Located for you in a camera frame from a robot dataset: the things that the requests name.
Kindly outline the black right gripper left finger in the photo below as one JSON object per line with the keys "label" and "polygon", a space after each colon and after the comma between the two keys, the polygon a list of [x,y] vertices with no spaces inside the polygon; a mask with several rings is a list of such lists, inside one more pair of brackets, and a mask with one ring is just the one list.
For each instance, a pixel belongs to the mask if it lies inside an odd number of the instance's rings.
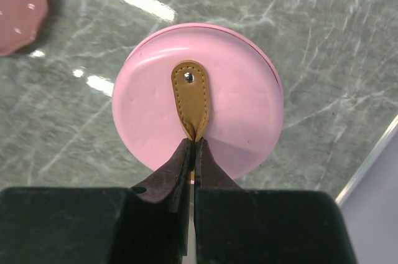
{"label": "black right gripper left finger", "polygon": [[1,191],[2,263],[181,263],[188,252],[190,141],[127,187]]}

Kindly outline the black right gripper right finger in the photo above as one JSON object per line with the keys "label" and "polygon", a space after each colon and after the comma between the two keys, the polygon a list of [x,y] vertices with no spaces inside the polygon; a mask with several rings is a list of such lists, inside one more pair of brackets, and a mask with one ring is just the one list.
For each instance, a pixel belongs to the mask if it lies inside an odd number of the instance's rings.
{"label": "black right gripper right finger", "polygon": [[322,191],[239,187],[197,144],[198,263],[356,263],[342,214]]}

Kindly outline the pink round lid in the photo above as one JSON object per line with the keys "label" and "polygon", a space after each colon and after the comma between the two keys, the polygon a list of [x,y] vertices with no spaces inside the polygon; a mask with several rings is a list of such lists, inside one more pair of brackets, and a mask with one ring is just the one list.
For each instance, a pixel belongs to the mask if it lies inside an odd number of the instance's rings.
{"label": "pink round lid", "polygon": [[233,179],[263,163],[284,122],[284,93],[268,56],[245,36],[205,23],[161,29],[128,55],[112,114],[127,149],[156,170],[183,139],[207,140]]}

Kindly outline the pink scalloped plate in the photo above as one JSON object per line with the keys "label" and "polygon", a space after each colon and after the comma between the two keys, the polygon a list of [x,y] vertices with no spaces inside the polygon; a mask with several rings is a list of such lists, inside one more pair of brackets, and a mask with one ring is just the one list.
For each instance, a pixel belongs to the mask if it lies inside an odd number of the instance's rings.
{"label": "pink scalloped plate", "polygon": [[1,0],[1,55],[31,44],[49,11],[47,0]]}

